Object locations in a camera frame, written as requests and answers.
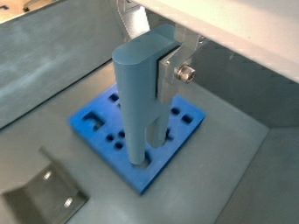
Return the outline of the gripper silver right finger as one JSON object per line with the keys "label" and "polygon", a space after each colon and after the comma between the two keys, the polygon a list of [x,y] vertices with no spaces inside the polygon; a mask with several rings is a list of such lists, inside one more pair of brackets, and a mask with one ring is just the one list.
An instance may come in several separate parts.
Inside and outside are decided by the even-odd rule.
{"label": "gripper silver right finger", "polygon": [[178,42],[160,59],[157,66],[156,97],[161,103],[166,103],[177,92],[181,82],[188,83],[194,76],[190,67],[192,55],[197,50],[201,35],[180,24],[174,26],[173,39]]}

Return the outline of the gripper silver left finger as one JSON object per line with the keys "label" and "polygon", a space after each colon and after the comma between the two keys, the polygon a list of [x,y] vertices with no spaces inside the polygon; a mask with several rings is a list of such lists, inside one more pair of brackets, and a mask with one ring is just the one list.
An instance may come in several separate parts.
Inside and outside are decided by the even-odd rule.
{"label": "gripper silver left finger", "polygon": [[125,41],[149,31],[145,8],[133,0],[116,0],[116,14],[124,29]]}

